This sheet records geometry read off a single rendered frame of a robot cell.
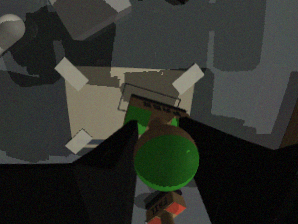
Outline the grey and black cylinder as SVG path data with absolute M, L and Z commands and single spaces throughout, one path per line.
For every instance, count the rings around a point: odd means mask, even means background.
M 25 34 L 25 23 L 15 14 L 3 15 L 0 18 L 0 55 Z

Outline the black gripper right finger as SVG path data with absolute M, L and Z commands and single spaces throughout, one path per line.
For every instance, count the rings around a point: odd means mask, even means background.
M 212 224 L 281 224 L 298 196 L 298 144 L 271 149 L 190 117 L 200 164 L 194 180 Z

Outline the green-handled rubber stamp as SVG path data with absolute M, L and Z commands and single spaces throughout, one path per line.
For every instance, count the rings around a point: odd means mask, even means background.
M 141 136 L 134 145 L 134 171 L 154 189 L 180 189 L 196 176 L 200 155 L 193 137 L 180 128 L 180 117 L 190 115 L 184 108 L 134 93 L 130 96 L 124 125 L 137 120 Z

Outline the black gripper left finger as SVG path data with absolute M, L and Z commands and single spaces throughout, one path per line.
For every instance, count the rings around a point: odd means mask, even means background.
M 130 120 L 72 163 L 0 164 L 0 222 L 132 224 L 137 140 Z

